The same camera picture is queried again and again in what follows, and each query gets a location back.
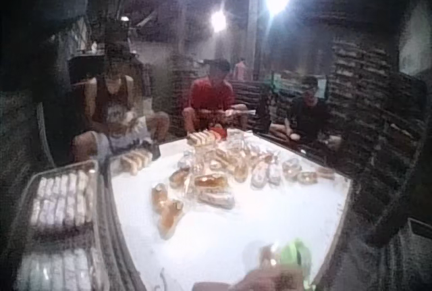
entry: white tabletop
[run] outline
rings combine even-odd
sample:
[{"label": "white tabletop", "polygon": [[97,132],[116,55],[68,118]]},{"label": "white tabletop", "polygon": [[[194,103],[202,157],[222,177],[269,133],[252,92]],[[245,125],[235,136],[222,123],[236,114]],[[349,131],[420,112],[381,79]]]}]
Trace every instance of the white tabletop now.
[{"label": "white tabletop", "polygon": [[[317,166],[256,136],[248,139],[280,151],[282,159],[298,157],[304,171]],[[277,188],[252,190],[250,180],[230,180],[236,198],[232,210],[186,203],[174,235],[164,240],[152,211],[151,188],[168,183],[186,148],[186,140],[164,144],[161,158],[137,176],[112,179],[121,230],[147,290],[164,290],[161,272],[169,291],[191,290],[195,282],[237,282],[259,266],[260,247],[274,242],[284,246],[296,238],[310,249],[310,281],[318,282],[338,241],[351,181],[336,175],[334,181],[319,179],[312,186],[283,181]],[[179,197],[178,192],[169,190],[169,197]]]}]

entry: black shirt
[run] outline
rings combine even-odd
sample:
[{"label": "black shirt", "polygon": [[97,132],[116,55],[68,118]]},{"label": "black shirt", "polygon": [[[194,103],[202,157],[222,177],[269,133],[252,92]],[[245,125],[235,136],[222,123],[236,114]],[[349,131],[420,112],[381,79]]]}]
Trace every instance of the black shirt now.
[{"label": "black shirt", "polygon": [[324,100],[318,99],[317,104],[310,107],[302,97],[298,97],[292,101],[286,117],[291,129],[300,135],[301,141],[310,142],[316,140],[318,132],[324,129],[329,113]]}]

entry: man in tank top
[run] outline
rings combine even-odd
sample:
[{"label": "man in tank top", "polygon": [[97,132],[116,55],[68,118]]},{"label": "man in tank top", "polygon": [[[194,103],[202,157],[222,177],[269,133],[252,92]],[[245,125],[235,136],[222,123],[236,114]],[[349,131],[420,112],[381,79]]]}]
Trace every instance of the man in tank top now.
[{"label": "man in tank top", "polygon": [[75,161],[123,153],[144,140],[163,141],[169,128],[166,113],[136,117],[133,111],[134,80],[126,75],[123,53],[107,50],[107,71],[85,84],[85,114],[91,131],[75,137]]}]

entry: man in red shirt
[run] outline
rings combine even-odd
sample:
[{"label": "man in red shirt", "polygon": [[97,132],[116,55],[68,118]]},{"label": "man in red shirt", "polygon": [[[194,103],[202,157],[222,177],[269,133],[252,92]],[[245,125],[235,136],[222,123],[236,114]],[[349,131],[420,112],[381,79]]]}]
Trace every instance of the man in red shirt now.
[{"label": "man in red shirt", "polygon": [[225,81],[230,63],[225,59],[216,59],[209,64],[209,75],[192,83],[190,106],[183,110],[184,129],[191,133],[239,119],[241,128],[245,130],[248,116],[241,111],[248,108],[244,104],[234,105],[232,86]]}]

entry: person in black shirt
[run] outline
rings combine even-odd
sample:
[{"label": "person in black shirt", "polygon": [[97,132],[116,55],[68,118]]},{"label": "person in black shirt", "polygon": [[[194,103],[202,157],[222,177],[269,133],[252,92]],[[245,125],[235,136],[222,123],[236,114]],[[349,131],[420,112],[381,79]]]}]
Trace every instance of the person in black shirt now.
[{"label": "person in black shirt", "polygon": [[317,98],[318,80],[314,76],[302,79],[301,97],[293,100],[285,124],[271,124],[270,133],[284,139],[310,143],[318,138],[327,124],[329,113],[325,101]]}]

